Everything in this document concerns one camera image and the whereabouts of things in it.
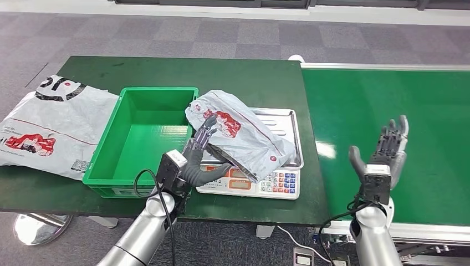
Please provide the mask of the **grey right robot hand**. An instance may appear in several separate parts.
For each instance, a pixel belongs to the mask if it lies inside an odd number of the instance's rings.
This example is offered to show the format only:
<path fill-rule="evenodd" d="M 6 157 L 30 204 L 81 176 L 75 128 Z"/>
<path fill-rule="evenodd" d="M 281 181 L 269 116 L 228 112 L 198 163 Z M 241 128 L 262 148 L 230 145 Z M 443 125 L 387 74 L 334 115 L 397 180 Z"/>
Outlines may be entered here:
<path fill-rule="evenodd" d="M 406 115 L 400 115 L 399 121 L 399 127 L 396 126 L 393 119 L 387 126 L 382 127 L 376 150 L 367 162 L 369 165 L 387 165 L 390 168 L 391 190 L 395 188 L 400 179 L 407 156 L 405 148 L 408 142 L 409 124 Z M 348 157 L 360 183 L 364 184 L 367 164 L 362 160 L 359 148 L 350 146 Z"/>

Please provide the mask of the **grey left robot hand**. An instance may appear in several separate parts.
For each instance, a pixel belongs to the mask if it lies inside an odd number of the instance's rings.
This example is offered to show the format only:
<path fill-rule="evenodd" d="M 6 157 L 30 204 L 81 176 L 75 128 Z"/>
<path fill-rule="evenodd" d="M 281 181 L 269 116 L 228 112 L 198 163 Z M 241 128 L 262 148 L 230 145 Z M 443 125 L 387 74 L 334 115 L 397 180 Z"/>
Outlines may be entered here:
<path fill-rule="evenodd" d="M 210 115 L 202 126 L 196 131 L 194 137 L 189 139 L 183 149 L 183 156 L 187 159 L 187 165 L 182 170 L 182 179 L 192 187 L 200 187 L 221 177 L 230 170 L 230 163 L 223 163 L 219 168 L 209 171 L 201 170 L 201 161 L 204 150 L 211 138 L 217 132 L 214 127 L 217 123 L 217 115 Z"/>

